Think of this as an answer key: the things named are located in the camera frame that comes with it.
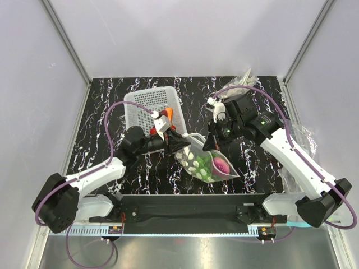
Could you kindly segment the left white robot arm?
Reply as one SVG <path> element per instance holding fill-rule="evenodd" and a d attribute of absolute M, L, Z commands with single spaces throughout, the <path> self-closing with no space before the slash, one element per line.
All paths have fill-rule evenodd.
<path fill-rule="evenodd" d="M 120 199 L 109 192 L 91 192 L 134 171 L 143 154 L 164 151 L 171 155 L 188 145 L 189 140 L 171 128 L 162 136 L 146 136 L 140 127 L 131 127 L 114 157 L 77 174 L 49 176 L 32 205 L 36 223 L 57 234 L 76 221 L 117 221 Z"/>

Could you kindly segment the green lettuce head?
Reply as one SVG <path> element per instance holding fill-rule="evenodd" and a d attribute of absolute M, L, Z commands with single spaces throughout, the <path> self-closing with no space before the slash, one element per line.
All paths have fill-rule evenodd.
<path fill-rule="evenodd" d="M 195 168 L 194 176 L 197 179 L 207 183 L 215 182 L 217 178 L 212 174 L 212 155 L 210 153 L 204 153 L 201 156 L 197 156 L 192 164 Z"/>

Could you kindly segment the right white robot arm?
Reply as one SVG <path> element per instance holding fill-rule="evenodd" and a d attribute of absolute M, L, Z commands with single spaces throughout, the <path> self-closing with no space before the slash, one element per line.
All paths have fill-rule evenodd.
<path fill-rule="evenodd" d="M 352 186 L 321 168 L 292 138 L 290 131 L 272 112 L 258 113 L 247 97 L 236 96 L 225 102 L 208 98 L 208 137 L 203 149 L 221 150 L 244 137 L 273 155 L 302 191 L 273 193 L 255 207 L 255 217 L 267 222 L 275 215 L 299 216 L 312 227 L 320 227 L 341 206 Z"/>

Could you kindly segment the purple onion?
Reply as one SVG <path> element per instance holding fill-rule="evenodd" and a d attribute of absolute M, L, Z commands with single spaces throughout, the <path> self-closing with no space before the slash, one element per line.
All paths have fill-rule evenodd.
<path fill-rule="evenodd" d="M 229 174 L 231 171 L 229 164 L 221 157 L 215 157 L 213 159 L 212 174 L 222 177 Z"/>

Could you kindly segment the zip bag with white slices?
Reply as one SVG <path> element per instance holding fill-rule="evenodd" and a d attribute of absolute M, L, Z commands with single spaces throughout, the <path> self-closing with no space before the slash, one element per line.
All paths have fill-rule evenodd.
<path fill-rule="evenodd" d="M 239 177 L 231 162 L 219 151 L 204 151 L 206 139 L 199 133 L 184 134 L 190 145 L 180 149 L 175 159 L 184 170 L 205 183 L 222 182 Z"/>

